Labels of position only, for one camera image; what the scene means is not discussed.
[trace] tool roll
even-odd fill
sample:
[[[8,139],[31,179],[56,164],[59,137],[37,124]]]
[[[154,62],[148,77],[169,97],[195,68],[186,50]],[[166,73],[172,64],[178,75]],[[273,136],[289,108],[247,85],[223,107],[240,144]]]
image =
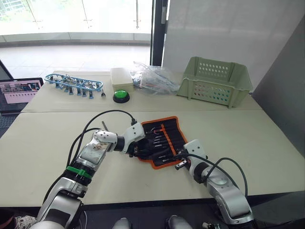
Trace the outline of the tool roll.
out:
[[[143,122],[142,126],[146,137],[137,143],[134,156],[149,162],[154,169],[181,162],[172,159],[187,143],[176,116]]]

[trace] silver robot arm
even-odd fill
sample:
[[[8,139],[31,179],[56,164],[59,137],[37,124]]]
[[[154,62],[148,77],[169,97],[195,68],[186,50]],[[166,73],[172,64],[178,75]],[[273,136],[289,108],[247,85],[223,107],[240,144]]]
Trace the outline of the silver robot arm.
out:
[[[57,179],[37,216],[37,223],[31,229],[67,229],[77,225],[80,207],[94,173],[101,165],[106,152],[126,153],[132,142],[145,137],[143,127],[136,123],[122,136],[98,130],[92,140],[79,152],[75,161]]]
[[[206,158],[199,140],[193,140],[185,144],[182,153],[195,154]],[[191,176],[198,183],[202,183],[202,180],[212,168],[211,165],[201,159],[191,156],[176,165],[176,169],[178,170],[184,166],[189,167]],[[206,182],[204,182],[204,185],[216,200],[226,224],[238,226],[253,221],[253,214],[247,199],[222,171],[215,168]]]

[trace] plastic bag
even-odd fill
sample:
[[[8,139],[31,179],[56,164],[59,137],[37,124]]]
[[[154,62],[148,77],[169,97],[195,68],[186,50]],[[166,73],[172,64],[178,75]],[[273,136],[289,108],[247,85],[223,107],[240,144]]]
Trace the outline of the plastic bag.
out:
[[[149,94],[177,94],[180,82],[174,74],[160,66],[133,62],[137,71],[131,71],[133,84]]]

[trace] laptop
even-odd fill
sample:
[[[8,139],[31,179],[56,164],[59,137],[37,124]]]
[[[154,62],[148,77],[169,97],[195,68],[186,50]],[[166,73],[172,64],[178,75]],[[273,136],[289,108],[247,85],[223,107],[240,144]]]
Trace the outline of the laptop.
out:
[[[42,78],[0,80],[0,137],[42,85]]]

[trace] laptop screen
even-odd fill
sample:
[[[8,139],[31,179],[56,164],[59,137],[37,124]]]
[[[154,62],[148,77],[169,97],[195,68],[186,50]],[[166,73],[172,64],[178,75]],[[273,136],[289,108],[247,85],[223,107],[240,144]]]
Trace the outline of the laptop screen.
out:
[[[0,81],[0,112],[20,112],[43,85],[41,78]]]

